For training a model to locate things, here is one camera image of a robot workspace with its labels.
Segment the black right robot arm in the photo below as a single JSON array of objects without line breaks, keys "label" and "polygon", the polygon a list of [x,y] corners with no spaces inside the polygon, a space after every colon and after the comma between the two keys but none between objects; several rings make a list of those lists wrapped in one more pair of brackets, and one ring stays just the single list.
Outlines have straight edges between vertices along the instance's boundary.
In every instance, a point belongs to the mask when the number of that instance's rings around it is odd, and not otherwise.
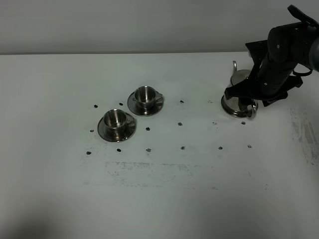
[{"label": "black right robot arm", "polygon": [[267,40],[245,44],[254,66],[247,79],[225,89],[226,99],[260,100],[268,106],[318,71],[319,24],[294,5],[288,11],[298,22],[272,28]]}]

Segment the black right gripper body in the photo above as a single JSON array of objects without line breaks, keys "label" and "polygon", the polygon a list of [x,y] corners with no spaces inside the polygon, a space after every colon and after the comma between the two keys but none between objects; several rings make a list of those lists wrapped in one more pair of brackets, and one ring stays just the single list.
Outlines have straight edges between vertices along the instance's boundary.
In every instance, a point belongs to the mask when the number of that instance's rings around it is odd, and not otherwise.
[{"label": "black right gripper body", "polygon": [[299,88],[303,81],[300,76],[291,75],[295,63],[277,63],[270,56],[267,41],[256,41],[245,44],[254,61],[254,67],[247,80],[248,96],[261,100],[263,105],[286,99],[288,91]]}]

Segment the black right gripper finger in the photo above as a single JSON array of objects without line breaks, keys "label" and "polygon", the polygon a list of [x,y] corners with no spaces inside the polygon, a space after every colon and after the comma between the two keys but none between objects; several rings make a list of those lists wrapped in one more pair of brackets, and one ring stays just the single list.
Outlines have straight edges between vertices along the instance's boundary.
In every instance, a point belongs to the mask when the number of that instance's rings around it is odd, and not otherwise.
[{"label": "black right gripper finger", "polygon": [[224,96],[227,100],[233,97],[252,100],[257,98],[253,92],[253,81],[249,79],[246,79],[234,86],[226,88],[224,91]]}]

